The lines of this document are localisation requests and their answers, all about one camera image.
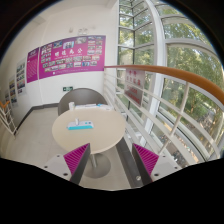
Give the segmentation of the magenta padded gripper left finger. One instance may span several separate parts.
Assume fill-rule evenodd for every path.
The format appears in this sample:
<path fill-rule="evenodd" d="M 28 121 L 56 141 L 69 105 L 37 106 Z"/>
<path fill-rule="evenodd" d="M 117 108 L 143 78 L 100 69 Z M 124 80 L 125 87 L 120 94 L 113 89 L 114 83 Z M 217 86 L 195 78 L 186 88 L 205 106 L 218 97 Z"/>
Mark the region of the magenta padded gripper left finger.
<path fill-rule="evenodd" d="M 64 155 L 65 162 L 71 172 L 70 181 L 80 183 L 85 166 L 90 156 L 90 144 L 80 146 Z"/>

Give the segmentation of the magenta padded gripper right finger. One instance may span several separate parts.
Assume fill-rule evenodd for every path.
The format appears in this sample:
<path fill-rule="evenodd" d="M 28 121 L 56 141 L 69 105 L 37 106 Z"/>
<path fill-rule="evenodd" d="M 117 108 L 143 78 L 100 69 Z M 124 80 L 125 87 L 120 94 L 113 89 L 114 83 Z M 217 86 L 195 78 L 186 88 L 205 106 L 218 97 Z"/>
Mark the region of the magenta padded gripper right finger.
<path fill-rule="evenodd" d="M 135 143 L 132 144 L 132 155 L 140 173 L 142 183 L 144 185 L 150 184 L 152 182 L 151 173 L 159 159 L 159 156 Z"/>

